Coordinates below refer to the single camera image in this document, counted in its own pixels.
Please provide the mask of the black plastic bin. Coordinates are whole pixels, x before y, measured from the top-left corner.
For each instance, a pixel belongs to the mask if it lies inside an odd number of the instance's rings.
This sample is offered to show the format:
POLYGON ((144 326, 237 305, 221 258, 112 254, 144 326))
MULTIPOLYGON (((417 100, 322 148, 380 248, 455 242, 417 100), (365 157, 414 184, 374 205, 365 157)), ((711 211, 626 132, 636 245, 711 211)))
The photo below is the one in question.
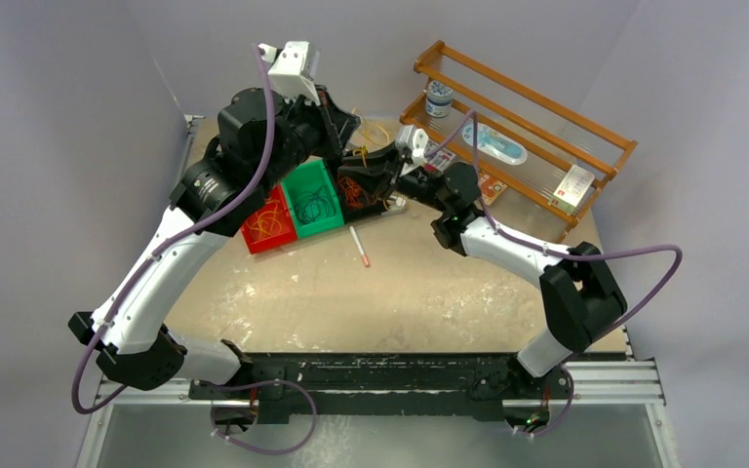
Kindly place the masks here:
POLYGON ((334 185, 345 224, 352 224, 370 217, 384 215, 386 201, 370 197, 349 177, 339 178, 334 169, 334 185))

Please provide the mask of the green plastic bin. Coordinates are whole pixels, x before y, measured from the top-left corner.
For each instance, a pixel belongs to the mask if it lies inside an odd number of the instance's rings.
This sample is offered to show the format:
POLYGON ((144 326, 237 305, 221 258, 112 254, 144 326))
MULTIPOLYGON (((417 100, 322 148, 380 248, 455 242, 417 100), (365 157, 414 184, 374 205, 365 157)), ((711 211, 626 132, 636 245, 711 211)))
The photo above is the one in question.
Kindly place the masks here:
POLYGON ((299 239, 344 225, 333 180, 322 160, 300 165, 281 182, 299 239))

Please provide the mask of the red plastic bin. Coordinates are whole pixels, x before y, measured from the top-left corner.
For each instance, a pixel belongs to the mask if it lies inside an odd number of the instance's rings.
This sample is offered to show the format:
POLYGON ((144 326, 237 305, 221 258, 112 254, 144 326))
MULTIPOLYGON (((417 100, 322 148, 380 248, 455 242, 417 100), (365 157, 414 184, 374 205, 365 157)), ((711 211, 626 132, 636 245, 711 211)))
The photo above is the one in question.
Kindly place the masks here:
POLYGON ((265 205, 250 215, 241 227, 250 254, 259 254, 298 239, 289 203, 280 185, 266 198, 265 205))

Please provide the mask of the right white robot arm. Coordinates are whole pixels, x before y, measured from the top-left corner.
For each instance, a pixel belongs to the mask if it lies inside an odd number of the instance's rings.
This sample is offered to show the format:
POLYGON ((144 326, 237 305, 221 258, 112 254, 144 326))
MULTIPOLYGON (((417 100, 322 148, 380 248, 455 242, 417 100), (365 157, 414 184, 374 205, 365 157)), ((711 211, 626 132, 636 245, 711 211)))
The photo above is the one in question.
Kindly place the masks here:
POLYGON ((574 353, 585 351, 627 310, 627 301, 596 246, 542 242, 492 220, 479 207, 478 174, 455 162, 441 174, 410 168, 409 151, 390 144, 373 153, 343 154, 337 173, 349 177, 371 198, 398 193, 440 212, 431 223, 446 250, 494 264, 537 287, 546 326, 517 354, 508 382, 518 395, 542 389, 547 373, 574 353))

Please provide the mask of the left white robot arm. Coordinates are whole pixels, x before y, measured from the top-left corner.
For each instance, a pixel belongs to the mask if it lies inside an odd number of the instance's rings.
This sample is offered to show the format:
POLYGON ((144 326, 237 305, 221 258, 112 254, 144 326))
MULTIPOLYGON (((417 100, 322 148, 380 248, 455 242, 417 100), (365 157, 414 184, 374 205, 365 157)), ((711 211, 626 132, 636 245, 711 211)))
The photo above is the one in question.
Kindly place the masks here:
POLYGON ((249 88, 217 115, 217 134, 170 196, 156 233, 122 285, 98 309, 69 320, 111 380, 151 390, 173 378, 212 382, 226 398, 251 389, 252 373, 227 340, 171 332, 165 320, 211 256, 237 235, 270 191, 312 156, 338 159, 359 119, 325 88, 316 103, 249 88))

